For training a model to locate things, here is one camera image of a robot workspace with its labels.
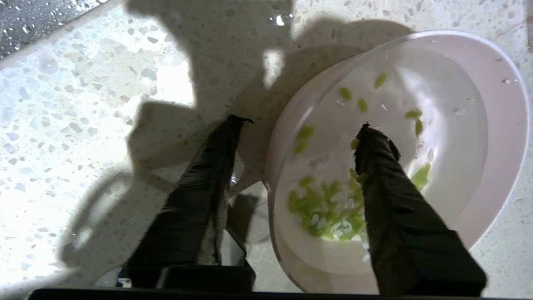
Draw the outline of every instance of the water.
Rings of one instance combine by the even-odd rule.
[[[22,31],[26,34],[30,34],[31,30],[30,28],[28,27],[28,25],[24,25],[22,26]]]
[[[518,79],[511,80],[511,79],[507,78],[507,79],[502,80],[502,82],[505,83],[505,84],[514,84],[514,83],[518,82]]]

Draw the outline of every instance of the speckled countertop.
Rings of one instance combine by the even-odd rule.
[[[0,61],[0,298],[89,285],[123,262],[213,122],[250,117],[244,188],[269,132],[321,70],[411,31],[484,36],[531,93],[524,0],[114,0]],[[473,250],[486,296],[533,297],[531,148]]]

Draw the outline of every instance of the bowl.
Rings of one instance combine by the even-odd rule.
[[[376,88],[382,74],[387,81]],[[344,100],[341,88],[354,99]],[[364,98],[369,110],[360,110]],[[520,172],[528,140],[526,88],[512,60],[481,37],[452,30],[414,33],[317,75],[289,102],[274,128],[267,160],[270,229],[278,260],[296,285],[313,293],[375,294],[377,284],[358,241],[311,236],[288,211],[288,193],[310,173],[346,180],[350,142],[369,122],[397,145],[412,176],[431,165],[423,195],[471,249],[490,227]],[[423,112],[424,131],[404,117]],[[303,126],[315,128],[294,152]],[[310,170],[310,161],[323,161]]]

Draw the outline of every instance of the plastic bowl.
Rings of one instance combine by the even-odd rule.
[[[373,92],[373,78],[382,72],[389,74],[387,86]],[[356,99],[370,97],[370,112],[357,114],[355,104],[339,108],[341,86],[353,89]],[[284,109],[269,145],[270,229],[282,268],[304,291],[377,293],[358,245],[313,238],[288,213],[287,169],[297,165],[294,140],[303,124],[322,123],[309,155],[334,148],[337,165],[352,160],[349,141],[366,121],[396,143],[407,173],[431,161],[424,195],[470,249],[504,206],[520,171],[529,133],[527,99],[512,60],[490,41],[461,31],[410,34],[317,75]],[[403,118],[413,108],[424,111],[419,140],[406,133],[412,125]]]

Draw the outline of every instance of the chopped celery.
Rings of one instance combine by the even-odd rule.
[[[298,182],[298,185],[300,187],[306,187],[306,186],[309,186],[311,184],[311,182],[313,182],[313,177],[307,176],[307,177],[303,178],[302,180],[300,180]]]
[[[352,92],[348,88],[340,88],[338,93],[341,95],[342,99],[346,101],[352,100]]]
[[[307,143],[299,143],[298,145],[296,145],[296,147],[294,147],[294,151],[293,151],[294,155],[300,154],[304,152],[306,149],[307,149]]]
[[[388,77],[389,76],[387,73],[381,73],[381,75],[377,77],[376,82],[374,83],[374,87],[378,89],[385,83],[385,81],[387,81]]]
[[[366,100],[364,98],[359,98],[359,109],[363,113],[368,112],[368,103],[366,102]]]
[[[298,194],[295,191],[289,194],[289,211],[293,214],[298,212]]]
[[[298,133],[298,136],[296,136],[296,139],[305,141],[308,138],[310,138],[314,133],[314,126],[313,125],[304,125],[300,132]]]
[[[422,116],[422,111],[418,108],[412,109],[405,114],[406,119],[413,119],[413,120],[416,120],[420,118],[421,116]]]
[[[357,150],[357,147],[359,146],[359,139],[353,139],[352,143],[350,144],[350,147],[352,150]]]
[[[411,178],[411,181],[416,186],[416,189],[419,190],[420,192],[424,189],[424,187],[429,182],[428,177],[429,177],[430,170],[431,170],[431,164],[427,163],[426,165],[418,169],[413,175],[413,177]]]
[[[341,193],[343,186],[338,180],[331,184],[322,183],[320,188],[314,184],[312,177],[307,176],[298,182],[298,188],[304,195],[299,198],[296,191],[289,193],[289,211],[302,218],[302,227],[312,236],[351,240],[359,234],[362,219],[362,189],[356,182],[358,178],[350,169],[351,179],[348,181],[348,199],[353,199],[355,208],[342,208],[333,197]]]
[[[350,179],[357,180],[358,175],[354,169],[350,169],[348,172],[350,172]]]
[[[359,182],[360,184],[364,184],[368,179],[368,174],[366,173],[362,173],[361,175],[359,175],[359,177],[357,178],[357,182]]]
[[[420,136],[422,134],[422,131],[424,131],[424,124],[422,124],[422,121],[420,121],[420,119],[416,119],[416,122],[415,122],[416,137]]]

